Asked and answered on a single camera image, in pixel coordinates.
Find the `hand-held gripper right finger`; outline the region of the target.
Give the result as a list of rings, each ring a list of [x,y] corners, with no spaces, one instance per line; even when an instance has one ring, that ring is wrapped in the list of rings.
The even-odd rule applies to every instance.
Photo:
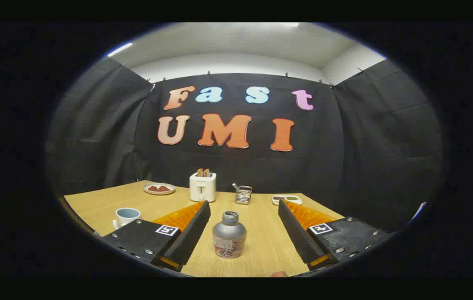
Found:
[[[389,237],[388,231],[358,218],[335,219],[287,200],[279,201],[278,215],[310,271],[351,260]]]

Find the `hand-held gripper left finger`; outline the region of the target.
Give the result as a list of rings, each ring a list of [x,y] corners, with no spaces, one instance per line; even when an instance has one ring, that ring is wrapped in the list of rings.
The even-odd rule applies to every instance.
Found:
[[[210,203],[197,202],[153,221],[133,220],[102,239],[144,263],[179,272],[191,257],[210,216]]]

